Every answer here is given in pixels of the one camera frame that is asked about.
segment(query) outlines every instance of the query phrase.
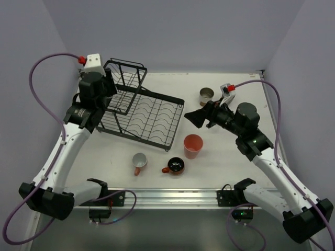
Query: red cup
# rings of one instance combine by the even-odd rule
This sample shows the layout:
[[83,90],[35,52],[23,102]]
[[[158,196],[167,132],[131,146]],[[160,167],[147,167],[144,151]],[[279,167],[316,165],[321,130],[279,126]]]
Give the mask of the red cup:
[[200,150],[203,148],[203,139],[196,134],[190,134],[184,139],[184,153],[185,157],[194,159]]

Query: orange handle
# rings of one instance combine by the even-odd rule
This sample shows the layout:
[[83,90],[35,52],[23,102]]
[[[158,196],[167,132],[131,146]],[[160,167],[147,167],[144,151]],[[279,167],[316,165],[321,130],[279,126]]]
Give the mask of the orange handle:
[[170,169],[168,167],[165,167],[162,169],[162,172],[167,174],[170,171]]
[[141,172],[141,169],[139,168],[139,167],[136,167],[135,168],[135,176],[138,176],[139,174],[140,174],[140,172]]

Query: purple wall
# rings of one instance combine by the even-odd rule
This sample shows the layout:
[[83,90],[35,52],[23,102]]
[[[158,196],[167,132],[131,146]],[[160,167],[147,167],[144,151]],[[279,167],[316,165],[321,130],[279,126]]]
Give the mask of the purple wall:
[[43,0],[69,51],[150,72],[264,69],[304,0]]
[[[281,136],[290,168],[320,198],[333,203],[334,11],[335,1],[306,0],[265,72],[281,94]],[[274,95],[271,100],[275,105]],[[330,222],[335,230],[334,215]],[[321,242],[331,250],[326,231]]]
[[[28,74],[40,57],[65,46],[40,0],[11,0],[0,8],[0,226],[21,201],[18,188],[31,182],[49,156],[60,128],[30,93]],[[50,59],[34,75],[37,94],[63,117],[76,90],[75,64]],[[25,237],[30,210],[24,206],[9,227],[11,239]],[[18,250],[0,238],[0,250]]]

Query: dish rack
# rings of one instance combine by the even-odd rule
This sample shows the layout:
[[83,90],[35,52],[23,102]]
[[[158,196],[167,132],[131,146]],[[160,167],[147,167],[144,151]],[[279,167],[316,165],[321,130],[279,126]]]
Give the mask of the dish rack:
[[142,64],[111,59],[104,67],[111,69],[118,94],[97,130],[169,151],[185,101],[142,87],[147,73]]

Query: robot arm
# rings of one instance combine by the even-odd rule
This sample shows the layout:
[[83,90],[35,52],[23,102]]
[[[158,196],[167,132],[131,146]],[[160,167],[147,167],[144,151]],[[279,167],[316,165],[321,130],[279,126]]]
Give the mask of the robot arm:
[[[45,179],[38,191],[27,201],[32,210],[64,220],[74,206],[105,195],[107,184],[100,180],[88,179],[69,188],[65,188],[65,182],[79,150],[101,121],[112,95],[116,93],[111,71],[102,67],[99,54],[88,55],[79,81],[79,93],[73,97],[72,106],[64,118],[65,141],[62,141],[61,134],[39,174],[32,183],[22,183],[19,188],[20,195],[26,198],[36,184]],[[60,144],[63,144],[63,148],[51,172],[45,177]]]
[[292,185],[283,170],[309,196],[327,221],[332,214],[332,203],[328,199],[320,200],[308,190],[280,158],[279,167],[275,161],[273,144],[258,129],[260,117],[254,105],[241,103],[233,113],[227,104],[209,101],[202,109],[186,113],[185,117],[198,128],[207,119],[209,123],[206,127],[211,128],[218,124],[235,134],[238,150],[268,176],[284,198],[270,194],[256,185],[255,181],[247,179],[234,186],[237,201],[262,207],[283,222],[286,233],[298,243],[306,241],[325,227],[320,215]]

